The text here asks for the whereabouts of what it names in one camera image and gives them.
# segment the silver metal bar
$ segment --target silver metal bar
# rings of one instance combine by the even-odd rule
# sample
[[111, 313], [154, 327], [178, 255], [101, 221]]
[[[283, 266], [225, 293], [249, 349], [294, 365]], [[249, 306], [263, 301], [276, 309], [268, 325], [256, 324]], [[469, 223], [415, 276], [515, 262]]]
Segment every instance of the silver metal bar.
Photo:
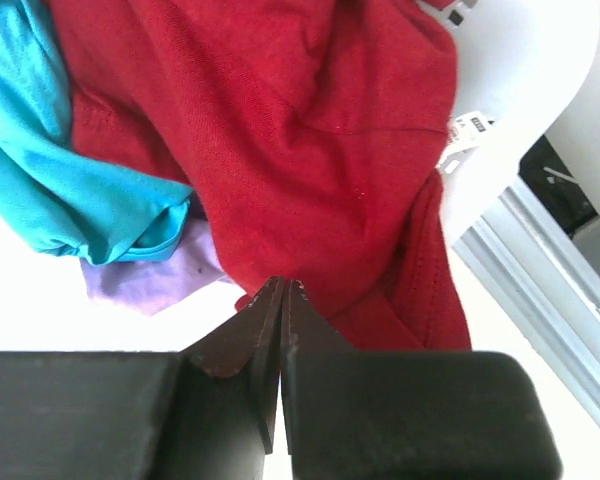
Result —
[[453, 248], [600, 426], [600, 277], [526, 184]]

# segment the turquoise garment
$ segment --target turquoise garment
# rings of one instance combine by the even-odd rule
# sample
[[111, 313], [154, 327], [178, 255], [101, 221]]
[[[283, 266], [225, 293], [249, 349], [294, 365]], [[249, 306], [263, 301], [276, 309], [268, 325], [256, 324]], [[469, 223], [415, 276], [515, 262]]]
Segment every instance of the turquoise garment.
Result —
[[69, 80], [39, 0], [0, 0], [0, 215], [36, 251], [160, 261], [191, 187], [71, 151]]

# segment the red garment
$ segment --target red garment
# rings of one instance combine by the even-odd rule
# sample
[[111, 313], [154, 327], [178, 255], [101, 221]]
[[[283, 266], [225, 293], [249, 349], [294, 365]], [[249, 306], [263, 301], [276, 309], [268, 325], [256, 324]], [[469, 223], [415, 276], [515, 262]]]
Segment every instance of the red garment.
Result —
[[76, 150], [193, 185], [247, 293], [297, 278], [359, 347], [469, 348], [435, 172], [456, 53], [415, 1], [48, 3]]

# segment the lavender fabric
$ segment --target lavender fabric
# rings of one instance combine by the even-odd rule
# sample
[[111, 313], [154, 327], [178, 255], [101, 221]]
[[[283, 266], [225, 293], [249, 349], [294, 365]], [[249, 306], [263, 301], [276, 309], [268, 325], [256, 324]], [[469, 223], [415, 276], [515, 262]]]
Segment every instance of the lavender fabric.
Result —
[[189, 220], [178, 248], [163, 262], [124, 262], [94, 266], [81, 260], [89, 298], [155, 315], [193, 292], [228, 279], [213, 245], [209, 223]]

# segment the clothing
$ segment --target clothing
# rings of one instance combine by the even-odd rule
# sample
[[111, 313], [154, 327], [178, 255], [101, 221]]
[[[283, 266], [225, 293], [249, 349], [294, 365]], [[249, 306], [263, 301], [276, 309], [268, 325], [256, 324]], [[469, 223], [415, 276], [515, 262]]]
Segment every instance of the clothing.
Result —
[[469, 348], [435, 172], [456, 51], [414, 0], [48, 3], [76, 150], [193, 185], [249, 295], [295, 278], [360, 348]]
[[155, 315], [226, 275], [204, 220], [187, 222], [178, 248], [164, 262], [93, 266], [81, 261], [87, 294], [98, 304]]
[[38, 0], [0, 1], [0, 215], [40, 252], [93, 264], [168, 258], [191, 187], [71, 152], [52, 28]]

